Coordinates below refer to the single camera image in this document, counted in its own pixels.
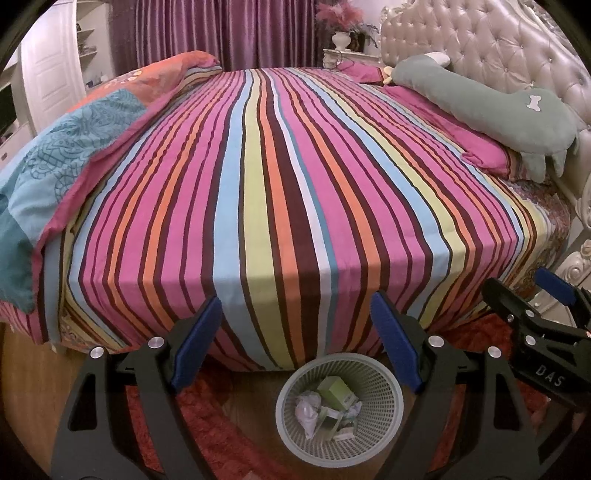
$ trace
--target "basket rim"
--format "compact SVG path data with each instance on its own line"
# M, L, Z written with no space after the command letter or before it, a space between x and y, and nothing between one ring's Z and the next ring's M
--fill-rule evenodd
M382 373L384 377L387 379L388 383L390 384L390 388L392 389L392 393L395 399L395 405L397 405L397 408L394 408L394 416L392 417L392 422L390 422L388 431L382 437L382 439L378 441L378 443L376 443L369 450L349 459L325 460L315 457L307 453L306 451L302 450L302 448L299 447L299 445L291 439L283 425L283 411L285 406L285 400L287 398L289 391L302 375L304 375L306 372L319 365L323 365L338 360L353 360L356 362L361 362L366 365L369 365L370 367L374 367L376 370ZM279 393L279 397L277 398L277 403L275 405L275 425L277 427L277 431L279 432L279 436L283 441L283 444L288 448L288 450L291 453L299 457L301 460L312 465L321 466L325 468L343 468L363 463L366 460L369 460L370 458L377 455L382 450L384 450L390 444L390 442L398 432L398 429L400 428L400 425L402 423L403 414L404 398L402 396L402 389L400 388L398 380L396 380L396 377L394 376L392 371L390 371L389 368L387 368L385 365L382 365L376 359L368 357L367 355L361 355L359 353L333 353L331 355L326 355L321 358L312 360L311 362L300 367L293 373L291 377L289 377L285 385L283 385L283 388Z

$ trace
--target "white vase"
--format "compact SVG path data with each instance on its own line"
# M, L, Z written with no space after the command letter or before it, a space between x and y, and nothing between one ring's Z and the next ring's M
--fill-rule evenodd
M337 50L345 51L351 43L351 37L348 32L337 32L333 35L333 43Z

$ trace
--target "white door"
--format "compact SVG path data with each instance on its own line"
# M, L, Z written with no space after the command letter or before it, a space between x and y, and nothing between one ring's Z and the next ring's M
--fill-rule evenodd
M21 43L22 79L37 133L85 95L76 41L76 3L58 0Z

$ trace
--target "television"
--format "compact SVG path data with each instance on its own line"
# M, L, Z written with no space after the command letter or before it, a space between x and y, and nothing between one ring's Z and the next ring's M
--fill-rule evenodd
M8 85L0 90L0 137L17 119L17 111L12 100L12 87Z

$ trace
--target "pink pillowcase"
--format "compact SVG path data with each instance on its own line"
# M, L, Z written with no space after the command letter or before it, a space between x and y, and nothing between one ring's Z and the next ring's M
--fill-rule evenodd
M462 158L485 173L508 180L523 179L519 154L485 134L472 130L419 93L401 86L384 87L384 93L416 113L465 150Z
M387 77L380 67L365 65L349 59L342 60L336 66L336 70L351 77L357 83L379 83L382 85Z

